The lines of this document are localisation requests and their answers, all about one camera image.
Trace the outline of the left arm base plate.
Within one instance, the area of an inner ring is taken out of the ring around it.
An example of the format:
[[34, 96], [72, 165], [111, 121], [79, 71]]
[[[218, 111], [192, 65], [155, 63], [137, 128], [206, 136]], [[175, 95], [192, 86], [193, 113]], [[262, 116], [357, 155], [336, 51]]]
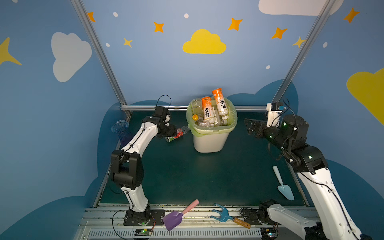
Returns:
[[163, 226], [164, 210], [146, 209], [144, 212], [128, 210], [124, 217], [124, 226], [149, 226], [155, 223], [156, 226]]

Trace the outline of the orange label white bottle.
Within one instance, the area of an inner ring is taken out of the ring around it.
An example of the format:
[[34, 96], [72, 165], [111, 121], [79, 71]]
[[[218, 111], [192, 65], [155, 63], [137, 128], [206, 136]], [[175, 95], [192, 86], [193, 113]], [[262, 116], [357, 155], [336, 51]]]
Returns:
[[212, 93], [216, 101], [219, 115], [222, 117], [223, 120], [227, 120], [229, 118], [229, 109], [225, 102], [222, 89], [221, 88], [215, 89], [212, 91]]

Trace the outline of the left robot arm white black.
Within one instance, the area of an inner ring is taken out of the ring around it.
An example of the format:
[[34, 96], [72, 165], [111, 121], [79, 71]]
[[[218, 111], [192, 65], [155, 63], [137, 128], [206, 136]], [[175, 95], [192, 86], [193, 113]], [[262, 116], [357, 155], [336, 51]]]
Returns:
[[130, 204], [133, 215], [145, 220], [150, 218], [149, 200], [144, 194], [142, 182], [144, 166], [142, 156], [154, 137], [173, 137], [176, 127], [170, 124], [170, 114], [164, 117], [147, 116], [133, 139], [121, 150], [111, 155], [110, 178], [121, 189]]

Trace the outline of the red label clear bottle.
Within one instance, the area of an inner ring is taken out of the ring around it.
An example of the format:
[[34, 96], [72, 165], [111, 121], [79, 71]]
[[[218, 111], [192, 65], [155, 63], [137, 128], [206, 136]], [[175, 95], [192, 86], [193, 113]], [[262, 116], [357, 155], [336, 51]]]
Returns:
[[182, 137], [183, 135], [187, 134], [189, 132], [190, 128], [188, 126], [182, 126], [181, 128], [178, 128], [177, 129], [177, 134], [176, 136], [173, 136], [173, 137], [166, 137], [166, 141], [169, 143], [171, 141], [174, 141], [180, 137]]

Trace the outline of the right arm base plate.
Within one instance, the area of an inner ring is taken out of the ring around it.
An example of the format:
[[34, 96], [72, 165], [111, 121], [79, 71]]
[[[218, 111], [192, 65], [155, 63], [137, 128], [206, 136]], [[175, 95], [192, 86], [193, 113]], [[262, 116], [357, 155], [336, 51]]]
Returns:
[[253, 209], [250, 207], [242, 207], [240, 215], [245, 222], [251, 225], [279, 225], [270, 219], [266, 210]]

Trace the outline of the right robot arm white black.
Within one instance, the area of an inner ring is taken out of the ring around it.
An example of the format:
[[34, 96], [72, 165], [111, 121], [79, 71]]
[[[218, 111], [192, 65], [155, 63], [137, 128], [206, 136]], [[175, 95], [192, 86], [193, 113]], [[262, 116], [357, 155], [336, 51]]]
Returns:
[[278, 148], [305, 185], [315, 205], [319, 222], [308, 220], [270, 200], [260, 204], [259, 218], [278, 223], [303, 240], [370, 240], [357, 227], [333, 183], [323, 153], [306, 143], [309, 124], [297, 115], [285, 115], [280, 124], [245, 119], [249, 135], [266, 139]]

